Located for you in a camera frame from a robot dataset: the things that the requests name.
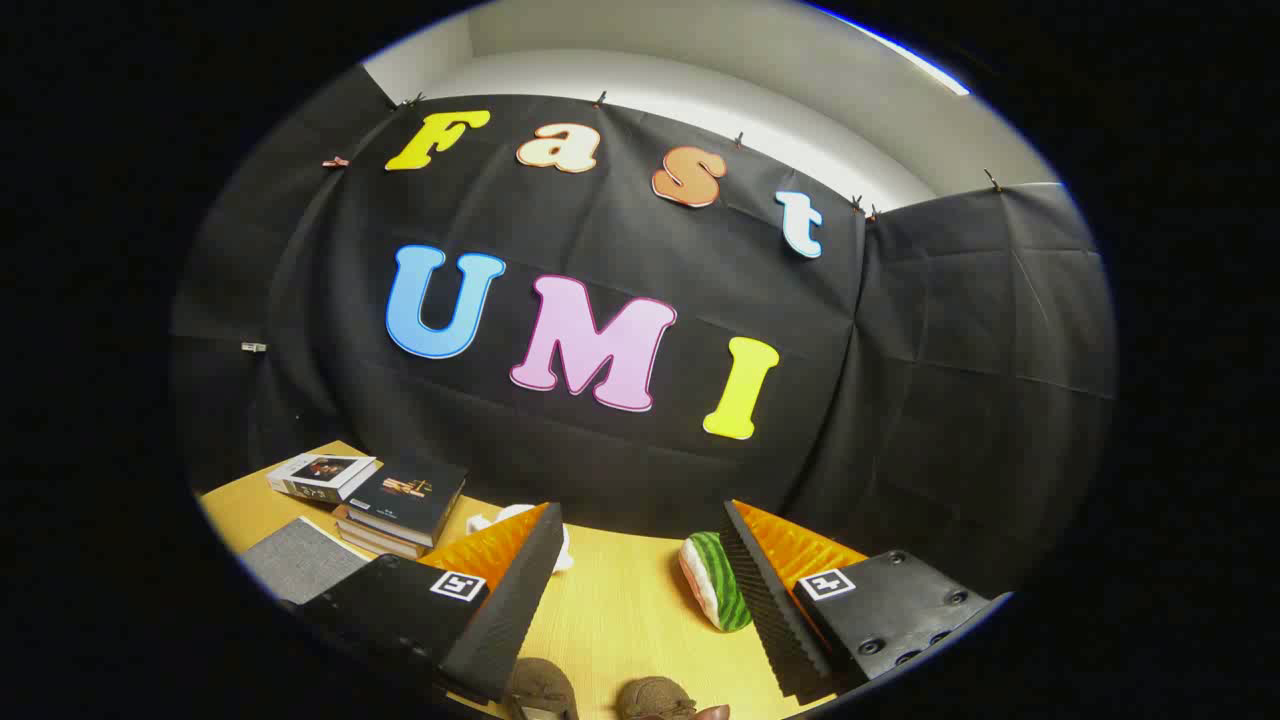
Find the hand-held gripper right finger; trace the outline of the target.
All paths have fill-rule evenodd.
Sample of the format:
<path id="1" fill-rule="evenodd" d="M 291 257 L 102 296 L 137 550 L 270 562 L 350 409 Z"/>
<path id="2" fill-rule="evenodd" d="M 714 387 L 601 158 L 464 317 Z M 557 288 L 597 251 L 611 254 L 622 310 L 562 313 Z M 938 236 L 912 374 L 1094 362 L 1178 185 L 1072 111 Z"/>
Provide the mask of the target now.
<path id="1" fill-rule="evenodd" d="M 721 542 L 780 691 L 801 703 L 882 685 L 1001 610 L 904 550 L 865 556 L 749 503 Z"/>

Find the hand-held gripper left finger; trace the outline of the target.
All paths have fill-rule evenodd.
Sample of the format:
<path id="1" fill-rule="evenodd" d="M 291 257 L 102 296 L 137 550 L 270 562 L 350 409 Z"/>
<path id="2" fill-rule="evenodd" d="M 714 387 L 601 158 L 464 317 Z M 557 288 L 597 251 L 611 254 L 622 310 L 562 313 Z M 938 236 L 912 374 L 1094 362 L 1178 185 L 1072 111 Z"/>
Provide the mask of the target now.
<path id="1" fill-rule="evenodd" d="M 300 607 L 337 647 L 404 684 L 502 698 L 563 544 L 539 503 L 420 560 L 384 553 Z"/>

